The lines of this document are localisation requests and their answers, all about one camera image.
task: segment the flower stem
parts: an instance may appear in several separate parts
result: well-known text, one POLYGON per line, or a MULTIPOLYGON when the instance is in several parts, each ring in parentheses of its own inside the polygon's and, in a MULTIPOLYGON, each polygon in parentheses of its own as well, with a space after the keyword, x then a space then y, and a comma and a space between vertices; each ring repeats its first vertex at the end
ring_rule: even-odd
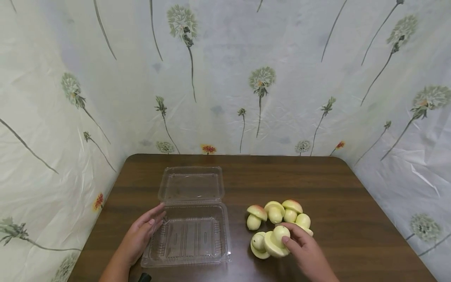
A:
POLYGON ((172 141, 175 148, 177 149, 177 152, 179 152, 179 154, 180 154, 179 148, 177 148, 177 145, 174 143, 174 141, 172 140, 172 137, 169 134, 168 127, 166 126, 166 118, 164 116, 163 116, 163 122, 165 123, 165 128, 166 128, 166 132, 168 133, 169 139, 172 141))
POLYGON ((99 148, 100 152, 102 153, 102 155, 105 157, 106 162, 110 165, 111 169, 114 170, 114 172, 117 172, 113 166, 110 164, 110 162, 108 161, 108 159, 106 158, 105 154, 102 152, 102 149, 100 149, 99 145, 91 138, 89 137, 89 140, 91 140, 92 142, 94 142, 94 144, 97 146, 97 148, 99 148))
POLYGON ((329 33, 329 37, 327 38, 326 46, 324 46, 324 51, 322 52, 321 62, 324 59, 324 54, 326 53, 326 48, 327 48, 327 45, 329 44, 329 40, 331 38, 332 32, 334 31, 335 25, 336 25, 336 23, 338 21, 338 18, 340 17, 341 11, 345 7, 347 1, 348 0, 345 0, 345 2, 343 3, 343 6, 341 7, 340 11, 338 12, 337 18, 334 21, 334 25, 332 26, 331 32, 329 33))
POLYGON ((318 123, 318 127, 317 127, 316 130, 315 130, 315 135, 313 136, 312 150, 310 151, 310 156, 312 156, 312 153, 313 153, 313 147, 315 147, 316 132, 318 131, 318 128, 319 128, 319 126, 320 126, 320 124, 321 124, 323 118, 324 118, 324 114, 322 115, 321 120, 320 120, 319 123, 318 123))
POLYGON ((92 121, 94 121, 94 123, 100 128, 100 131, 103 133, 103 136, 105 136, 106 140, 108 141, 108 143, 111 144, 110 140, 108 139, 108 137, 106 136, 105 132, 103 132, 102 127, 100 127, 100 125, 96 122, 96 120, 92 117, 92 115, 86 110, 85 107, 83 107, 84 111, 86 112, 86 114, 91 118, 92 121))
POLYGON ((365 52, 365 56, 364 56, 364 59, 363 59, 361 65, 364 64, 364 61, 365 61, 366 55, 368 54, 369 48, 371 48, 371 45, 373 44, 373 41, 374 41, 374 39, 376 38, 377 34, 378 34, 379 31, 381 30, 382 26, 387 22, 388 18, 391 16, 391 14, 392 14, 393 11, 396 9, 396 7, 398 7, 398 5, 399 5, 399 4, 397 3, 397 4, 393 7, 393 9, 391 9, 390 13, 389 13, 388 16, 385 18, 385 21, 381 24, 380 28, 376 31, 376 34, 374 35, 373 39, 371 40, 371 42, 370 42, 370 44, 369 44, 369 46, 368 46, 368 49, 367 49, 366 52, 365 52))
POLYGON ((60 251, 60 252, 61 252, 61 251, 79 251, 79 252, 82 251, 82 250, 77 249, 77 248, 71 248, 71 249, 52 249, 52 248, 46 248, 46 247, 43 247, 43 246, 39 245, 38 243, 36 243, 35 241, 33 241, 33 240, 31 240, 31 239, 23 239, 23 240, 28 241, 28 242, 32 243, 33 245, 35 245, 36 247, 41 248, 41 249, 43 249, 43 250, 60 251))
POLYGON ((257 13, 260 10, 260 7, 262 6, 263 0, 260 0, 260 5, 258 5, 257 13))
POLYGON ((105 37, 108 48, 110 49, 114 59, 117 60, 116 56, 114 55, 113 49, 111 48, 110 42, 108 41, 108 37, 106 37, 105 29, 103 28, 102 20, 100 19, 99 8, 97 7, 97 0, 94 0, 94 8, 96 9, 97 20, 99 21, 99 25, 102 30, 103 37, 105 37))
POLYGON ((188 47, 188 51, 189 51, 189 57, 191 58, 191 85, 193 86, 193 95, 194 95, 194 102, 197 103, 196 101, 196 92, 194 91, 194 65, 193 65, 193 54, 191 53, 191 48, 188 47))
POLYGON ((365 155, 366 153, 368 153, 368 151, 371 150, 371 148, 374 147, 374 145, 376 145, 376 143, 382 138, 382 135, 384 135, 384 133, 385 133, 386 131, 387 131, 387 129, 385 128, 384 131, 382 132, 381 136, 379 136, 379 138, 376 140, 376 142, 374 142, 374 144, 371 145, 371 147, 370 147, 368 150, 366 150, 366 151, 364 152, 364 154, 363 154, 363 155, 355 162, 354 165, 356 165, 356 164, 364 157, 364 155, 365 155))
POLYGON ((410 239, 410 238, 412 238, 413 236, 415 236, 415 233, 413 233, 413 234, 410 234, 407 238, 405 238, 404 240, 408 240, 408 239, 410 239))
POLYGON ((395 142, 395 144, 390 148, 390 150, 388 150, 388 152, 385 153, 385 155, 382 157, 381 161, 393 150, 393 148, 396 146, 396 144, 398 144, 399 140, 401 140, 401 137, 404 135, 404 133, 406 132, 406 130, 409 128, 409 126, 412 124, 413 121, 414 121, 414 118, 412 118, 409 121, 409 123, 405 127, 404 131, 401 133, 401 136, 398 138, 398 140, 395 142))
POLYGON ((16 6, 14 6, 13 0, 9 0, 11 2, 11 5, 13 6, 14 12, 17 14, 16 6))
POLYGON ((362 105, 364 104, 365 98, 366 98, 366 96, 368 95, 368 93, 369 93, 371 87, 373 87, 373 84, 376 82, 376 80, 379 78, 379 76, 380 76, 380 75, 382 74, 382 72, 385 70, 385 68, 387 67, 388 62, 390 62, 391 56, 393 56, 393 54, 394 54, 393 52, 390 52, 390 56, 388 57, 388 60, 387 60, 387 62, 385 63, 385 66, 382 68, 382 70, 379 72, 379 74, 378 74, 378 75, 376 76, 376 78, 373 80, 373 83, 371 83, 371 85, 369 86, 367 93, 365 94, 364 98, 362 99, 362 102, 360 103, 360 106, 362 106, 362 105))
POLYGON ((246 121, 243 115, 243 133, 241 134, 241 142, 239 143, 239 153, 241 153, 241 145, 243 144, 244 128, 246 127, 246 121))
POLYGON ((156 43, 155 30, 153 29, 153 7, 152 7, 152 0, 150 0, 150 22, 151 22, 151 24, 152 24, 152 34, 153 34, 153 40, 155 41, 155 47, 156 47, 156 50, 158 51, 158 55, 160 55, 161 61, 163 61, 163 58, 161 57, 161 54, 160 54, 160 49, 158 49, 158 44, 156 43))
POLYGON ((6 126, 6 128, 8 128, 12 134, 14 134, 14 136, 22 143, 23 146, 25 146, 25 148, 28 149, 28 151, 30 151, 30 153, 37 158, 38 160, 40 160, 46 167, 48 167, 49 169, 53 170, 53 172, 55 172, 56 174, 59 174, 54 168, 52 168, 51 166, 49 166, 43 159, 41 159, 40 157, 38 157, 37 154, 35 154, 32 149, 30 147, 28 147, 28 145, 25 143, 25 141, 22 140, 22 138, 20 138, 19 134, 17 134, 14 129, 12 129, 6 122, 4 122, 2 119, 0 119, 0 123, 2 123, 4 126, 6 126))
POLYGON ((422 252, 421 254, 419 254, 418 256, 421 257, 424 254, 427 254, 428 252, 432 251, 433 249, 437 248, 438 245, 440 245, 441 243, 443 243, 446 239, 448 239, 449 237, 451 237, 451 233, 448 234, 445 238, 441 239, 438 243, 436 243, 432 248, 427 249, 426 251, 422 252))
POLYGON ((260 131, 260 120, 262 119, 262 98, 261 97, 258 99, 258 107, 260 108, 260 111, 258 113, 257 136, 255 138, 258 137, 258 132, 260 131))

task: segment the plastic container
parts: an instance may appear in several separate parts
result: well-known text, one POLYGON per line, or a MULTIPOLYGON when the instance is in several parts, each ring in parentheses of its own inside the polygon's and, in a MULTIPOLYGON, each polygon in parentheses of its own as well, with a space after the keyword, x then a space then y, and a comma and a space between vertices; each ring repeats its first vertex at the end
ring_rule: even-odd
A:
POLYGON ((210 264, 232 259, 227 208, 220 167, 165 169, 158 198, 166 222, 144 251, 141 266, 210 264))

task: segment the black object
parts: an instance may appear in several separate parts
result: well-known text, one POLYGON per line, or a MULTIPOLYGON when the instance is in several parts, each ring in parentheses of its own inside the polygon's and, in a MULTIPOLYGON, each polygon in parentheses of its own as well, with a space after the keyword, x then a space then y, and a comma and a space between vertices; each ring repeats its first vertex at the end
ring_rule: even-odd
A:
POLYGON ((141 277, 139 278, 138 282, 150 282, 152 280, 152 277, 147 274, 147 273, 143 273, 141 274, 141 277))

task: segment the container lid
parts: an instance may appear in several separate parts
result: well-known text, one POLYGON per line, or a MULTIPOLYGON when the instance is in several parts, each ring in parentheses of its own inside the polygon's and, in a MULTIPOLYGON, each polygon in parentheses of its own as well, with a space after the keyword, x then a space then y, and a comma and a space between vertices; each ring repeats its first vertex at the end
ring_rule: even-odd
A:
POLYGON ((158 198, 161 202, 220 201, 224 197, 220 167, 167 167, 158 198))

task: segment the brown table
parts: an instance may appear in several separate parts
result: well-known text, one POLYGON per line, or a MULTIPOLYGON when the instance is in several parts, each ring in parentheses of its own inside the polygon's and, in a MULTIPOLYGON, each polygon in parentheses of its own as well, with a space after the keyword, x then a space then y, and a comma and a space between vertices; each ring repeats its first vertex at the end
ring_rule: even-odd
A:
MULTIPOLYGON (((158 204, 168 166, 220 166, 230 220, 232 261, 226 264, 141 269, 156 282, 307 281, 293 259, 253 257, 246 208, 270 200, 299 201, 341 282, 435 281, 345 162, 334 157, 145 155, 129 157, 69 281, 98 281, 131 223, 158 204)), ((271 230, 268 223, 261 231, 271 230)))

